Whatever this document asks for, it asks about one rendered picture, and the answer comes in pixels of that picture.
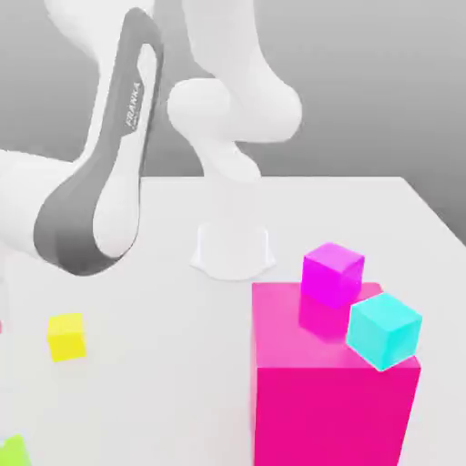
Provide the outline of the small yellow cube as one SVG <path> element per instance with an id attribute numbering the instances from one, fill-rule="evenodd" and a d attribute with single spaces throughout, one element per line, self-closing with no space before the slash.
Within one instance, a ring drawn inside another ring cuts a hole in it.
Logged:
<path id="1" fill-rule="evenodd" d="M 83 314 L 67 313 L 50 317 L 46 340 L 53 362 L 84 358 L 86 338 Z"/>

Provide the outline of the small lime green cube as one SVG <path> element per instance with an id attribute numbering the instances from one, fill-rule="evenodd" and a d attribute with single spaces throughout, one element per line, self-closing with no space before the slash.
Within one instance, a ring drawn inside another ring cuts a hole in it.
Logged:
<path id="1" fill-rule="evenodd" d="M 32 466 L 21 435 L 16 434 L 0 441 L 0 466 Z"/>

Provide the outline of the small magenta cube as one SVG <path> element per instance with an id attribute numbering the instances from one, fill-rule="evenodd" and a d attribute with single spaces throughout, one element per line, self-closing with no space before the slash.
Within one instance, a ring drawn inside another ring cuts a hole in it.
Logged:
<path id="1" fill-rule="evenodd" d="M 303 258 L 301 293 L 337 309 L 360 293 L 365 256 L 333 242 L 311 250 Z"/>

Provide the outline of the small cyan cube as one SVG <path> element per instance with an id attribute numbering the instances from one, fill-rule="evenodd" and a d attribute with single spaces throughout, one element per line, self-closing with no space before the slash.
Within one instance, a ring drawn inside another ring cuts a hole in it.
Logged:
<path id="1" fill-rule="evenodd" d="M 422 315 L 387 292 L 351 306 L 347 345 L 377 371 L 412 357 Z"/>

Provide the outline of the large pink box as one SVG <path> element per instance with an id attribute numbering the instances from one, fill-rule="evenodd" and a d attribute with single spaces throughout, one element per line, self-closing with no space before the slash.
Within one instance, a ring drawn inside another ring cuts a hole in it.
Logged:
<path id="1" fill-rule="evenodd" d="M 252 286 L 253 466 L 398 466 L 420 363 L 378 371 L 346 344 L 350 306 Z"/>

